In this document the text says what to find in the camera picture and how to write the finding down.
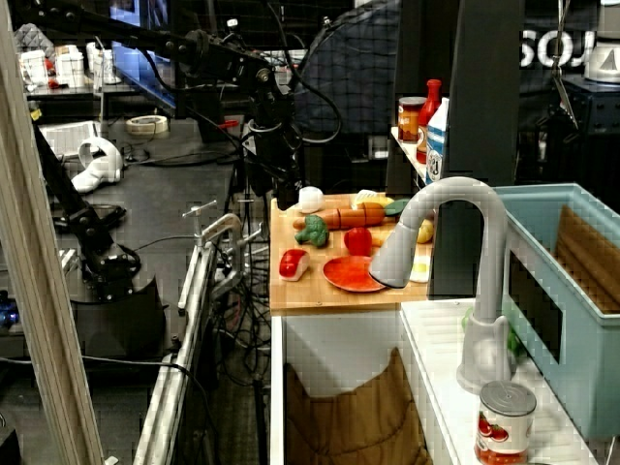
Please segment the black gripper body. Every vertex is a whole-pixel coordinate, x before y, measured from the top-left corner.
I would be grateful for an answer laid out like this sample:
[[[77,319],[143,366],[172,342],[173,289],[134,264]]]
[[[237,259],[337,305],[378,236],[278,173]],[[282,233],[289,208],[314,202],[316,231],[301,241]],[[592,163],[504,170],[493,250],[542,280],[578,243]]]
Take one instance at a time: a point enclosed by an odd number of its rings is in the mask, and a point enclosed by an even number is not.
[[[267,193],[274,189],[277,179],[289,182],[292,167],[298,167],[295,154],[302,143],[297,126],[288,120],[261,125],[251,119],[247,129],[247,140],[254,142],[254,150],[248,149],[246,158],[248,180],[253,191]]]

